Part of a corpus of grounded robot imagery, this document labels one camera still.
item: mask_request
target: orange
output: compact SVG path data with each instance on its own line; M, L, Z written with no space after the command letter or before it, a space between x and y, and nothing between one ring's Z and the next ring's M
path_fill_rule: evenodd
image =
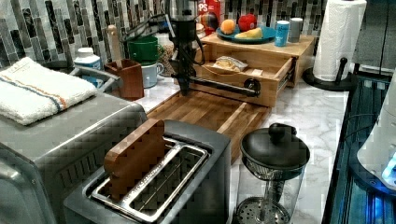
M220 30L225 35L230 35L235 30L235 22L233 20L225 20L221 23Z

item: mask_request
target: wooden utensil holder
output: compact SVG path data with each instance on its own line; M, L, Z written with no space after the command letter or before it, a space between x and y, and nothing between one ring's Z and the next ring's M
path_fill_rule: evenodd
M117 68L116 62L105 64L105 71L121 77L123 82L123 85L113 93L130 101L144 97L143 75L140 63L129 59L123 59L121 63L122 69Z

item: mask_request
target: wooden drawer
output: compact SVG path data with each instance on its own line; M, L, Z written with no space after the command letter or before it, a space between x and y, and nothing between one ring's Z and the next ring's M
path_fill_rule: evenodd
M218 45L204 45L205 64L195 65L196 76L220 83L244 87L247 79L254 78L261 84L261 93L258 97L247 97L242 94L191 84L191 88L198 91L229 97L235 100L257 105L273 107L276 97L290 84L293 78L295 59L280 54L258 51L238 50L233 47ZM230 56L248 64L243 72L234 72L213 67L214 62L221 56ZM201 61L201 51L197 52L196 61Z

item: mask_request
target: striped towel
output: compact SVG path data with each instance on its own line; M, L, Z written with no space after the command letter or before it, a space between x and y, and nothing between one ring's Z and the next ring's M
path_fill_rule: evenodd
M0 72L0 114L27 125L96 93L89 82L23 58Z

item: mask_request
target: kitchen towel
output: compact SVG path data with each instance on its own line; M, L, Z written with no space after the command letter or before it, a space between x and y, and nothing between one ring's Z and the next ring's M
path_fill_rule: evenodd
M96 93L89 82L23 58L0 72L0 114L27 125Z
M365 9L366 1L363 0L328 1L315 58L315 77L335 81L343 57L347 63L341 79L347 77Z

